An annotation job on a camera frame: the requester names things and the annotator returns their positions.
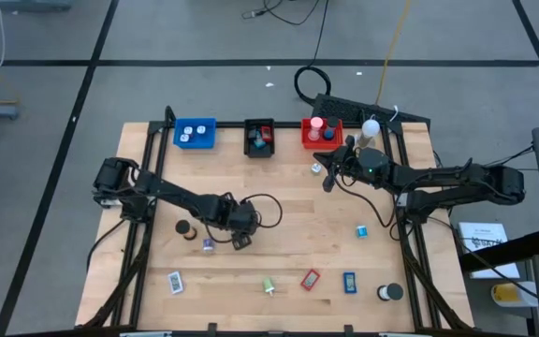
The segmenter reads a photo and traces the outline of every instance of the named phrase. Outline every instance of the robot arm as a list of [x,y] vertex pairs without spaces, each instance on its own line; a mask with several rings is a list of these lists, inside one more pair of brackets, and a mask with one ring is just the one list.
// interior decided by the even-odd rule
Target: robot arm
[[160,198],[187,210],[205,226],[229,230],[236,250],[251,244],[259,219],[251,201],[237,202],[230,193],[222,196],[198,195],[155,174],[138,169],[130,159],[107,158],[93,183],[94,200],[102,206],[109,200],[122,203],[121,217],[131,222],[146,220],[147,209]]
[[[409,219],[419,223],[425,223],[437,208],[484,200],[515,205],[525,198],[523,173],[513,168],[482,166],[470,159],[462,167],[414,169],[394,163],[378,150],[354,150],[353,145],[354,139],[349,136],[346,145],[335,151],[313,154],[328,169],[324,190],[331,191],[339,174],[384,188],[398,196],[397,207],[404,208]],[[415,191],[421,187],[450,188],[433,193]]]

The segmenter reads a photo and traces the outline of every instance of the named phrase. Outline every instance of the green object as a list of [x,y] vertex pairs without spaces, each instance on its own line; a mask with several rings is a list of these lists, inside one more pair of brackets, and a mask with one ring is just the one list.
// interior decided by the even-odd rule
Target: green object
[[263,279],[263,288],[266,292],[273,296],[273,291],[275,290],[275,287],[273,286],[273,283],[271,282],[271,279],[269,277]]

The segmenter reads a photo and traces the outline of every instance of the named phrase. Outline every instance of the black keyboard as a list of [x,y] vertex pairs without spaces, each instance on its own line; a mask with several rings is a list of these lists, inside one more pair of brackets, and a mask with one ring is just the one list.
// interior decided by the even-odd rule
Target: black keyboard
[[[327,118],[336,116],[343,122],[359,123],[361,125],[373,115],[380,123],[388,122],[394,116],[394,113],[394,110],[384,109],[376,105],[367,105],[331,95],[318,94],[315,98],[312,117]],[[396,120],[399,122],[425,123],[430,129],[430,118],[415,116],[400,110]]]

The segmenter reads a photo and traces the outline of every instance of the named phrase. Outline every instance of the small box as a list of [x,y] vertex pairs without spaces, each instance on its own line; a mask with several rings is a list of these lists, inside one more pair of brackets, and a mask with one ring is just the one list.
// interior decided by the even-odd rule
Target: small box
[[179,271],[174,271],[168,275],[169,286],[172,290],[172,294],[178,294],[184,291],[184,286],[182,286],[182,278],[180,277]]
[[357,237],[367,239],[367,228],[365,226],[357,226]]
[[344,292],[347,294],[357,293],[357,282],[355,281],[354,272],[344,272],[342,274],[342,280],[344,281]]
[[215,247],[215,242],[212,239],[203,239],[203,252],[211,253]]
[[300,285],[307,289],[307,291],[311,291],[311,288],[313,288],[317,280],[319,280],[319,276],[319,272],[310,270],[309,272],[307,272],[307,275],[305,275],[305,278],[303,278],[303,281],[300,283]]
[[[271,141],[265,141],[266,146],[257,148],[255,141],[257,140],[257,132],[261,131],[262,127],[269,127]],[[251,130],[255,131],[255,137],[251,138]],[[276,134],[273,127],[272,118],[264,119],[248,119],[244,120],[244,154],[249,158],[269,158],[274,154]]]

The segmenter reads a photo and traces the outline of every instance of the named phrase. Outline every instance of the wooden table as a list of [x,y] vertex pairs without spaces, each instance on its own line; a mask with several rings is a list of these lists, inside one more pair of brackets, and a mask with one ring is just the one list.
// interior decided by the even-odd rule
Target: wooden table
[[[140,161],[147,124],[126,124],[117,156]],[[403,125],[410,165],[434,167],[430,136],[424,124]],[[355,133],[345,129],[346,134]],[[231,244],[216,246],[215,253],[202,251],[207,237],[197,221],[199,236],[188,242],[174,225],[189,214],[159,202],[153,242],[143,291],[138,328],[140,330],[206,330],[210,322],[219,330],[342,331],[352,324],[355,331],[413,331],[406,294],[401,246],[392,241],[373,211],[359,198],[337,187],[322,190],[326,171],[311,173],[313,151],[300,144],[300,130],[275,130],[276,152],[270,159],[249,159],[242,154],[243,130],[220,128],[212,150],[183,151],[168,145],[163,178],[195,193],[232,192],[236,199],[255,193],[270,193],[284,207],[282,223],[272,229],[260,228],[253,244],[235,251]],[[393,148],[396,141],[392,138]],[[159,139],[153,147],[153,170]],[[382,141],[376,144],[383,149]],[[351,187],[372,200],[383,218],[392,212],[392,198],[384,190],[362,183]],[[277,208],[269,199],[253,199],[263,214],[263,222],[277,218]],[[118,221],[120,210],[103,211],[98,236]],[[448,221],[446,213],[432,216]],[[369,238],[356,237],[357,225],[365,225]],[[218,239],[226,232],[212,228]],[[77,323],[84,323],[116,286],[123,259],[127,226],[104,241],[93,255],[86,278]],[[424,225],[431,275],[436,287],[457,314],[472,325],[473,319],[461,275],[457,251],[450,229],[435,221]],[[312,291],[300,282],[309,269],[321,273]],[[172,295],[167,275],[180,271],[185,290]],[[342,273],[357,275],[357,294],[343,292]],[[273,297],[264,292],[262,280],[270,277],[276,287]],[[405,289],[399,301],[383,302],[376,296],[378,286],[392,282]],[[417,282],[423,322],[429,325],[425,295]],[[128,320],[133,289],[126,292],[122,322]]]

